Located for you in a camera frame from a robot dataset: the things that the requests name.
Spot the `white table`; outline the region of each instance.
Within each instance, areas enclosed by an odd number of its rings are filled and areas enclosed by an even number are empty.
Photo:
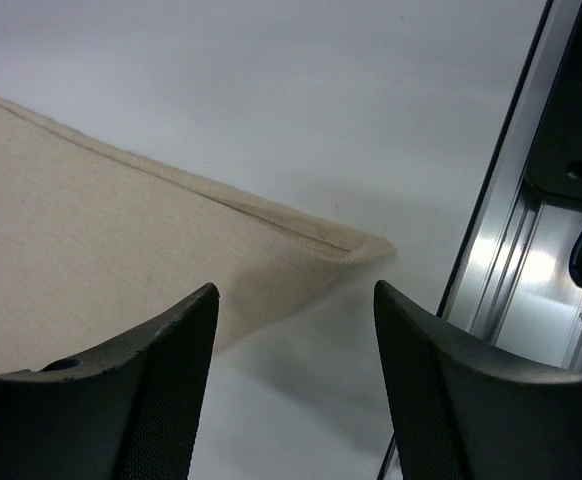
[[[192,479],[375,478],[373,283],[436,309],[542,6],[0,1],[1,96],[399,248],[214,359]]]

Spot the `textured black surface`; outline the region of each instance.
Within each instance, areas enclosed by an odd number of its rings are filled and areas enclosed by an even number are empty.
[[[51,370],[1,375],[0,480],[186,478],[217,313],[208,285]]]
[[[492,347],[383,282],[375,316],[406,480],[582,479],[582,373]]]
[[[433,345],[378,289],[382,370],[402,473],[407,479],[471,478]]]

